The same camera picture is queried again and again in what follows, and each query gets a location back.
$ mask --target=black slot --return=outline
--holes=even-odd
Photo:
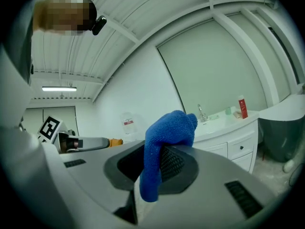
[[[78,165],[85,164],[85,163],[86,163],[86,161],[84,161],[83,159],[76,159],[73,161],[64,162],[64,164],[67,168],[70,168],[73,166],[78,166]]]
[[[226,183],[225,186],[247,218],[255,215],[263,208],[239,181]]]
[[[121,158],[118,161],[117,168],[131,181],[135,182],[144,169],[143,159],[144,146]]]

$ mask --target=ceiling light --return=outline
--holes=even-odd
[[[75,92],[77,88],[72,86],[43,86],[42,90],[44,92]]]

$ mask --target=white cabinet door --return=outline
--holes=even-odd
[[[241,168],[243,168],[245,171],[249,171],[250,165],[251,165],[251,160],[252,160],[252,154],[253,153],[247,154],[240,158],[233,159],[232,161],[234,163],[236,163],[238,166],[240,166]]]
[[[236,159],[253,152],[254,132],[247,133],[233,141],[228,141],[228,159]]]
[[[220,145],[204,148],[204,151],[208,151],[217,155],[221,155],[225,158],[228,158],[228,146],[227,143],[223,143]]]

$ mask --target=toiletry bottle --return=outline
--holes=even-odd
[[[124,143],[136,141],[138,138],[138,130],[132,114],[130,112],[125,112],[120,115],[120,119],[125,132],[125,137],[123,138]]]
[[[239,102],[240,110],[242,112],[242,118],[245,119],[248,117],[248,112],[247,112],[247,107],[246,107],[246,103],[244,101],[243,95],[240,95],[238,97],[238,102]]]

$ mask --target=floor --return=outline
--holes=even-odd
[[[290,172],[285,173],[283,171],[284,163],[276,162],[266,154],[263,160],[263,154],[263,147],[258,148],[252,174],[261,182],[265,183],[276,196],[281,195],[290,189],[290,177],[290,183],[293,185],[294,180],[298,176],[298,172],[303,167],[303,165],[299,166],[299,164],[304,163],[305,160],[305,131],[303,132],[298,151],[293,158],[295,165]]]

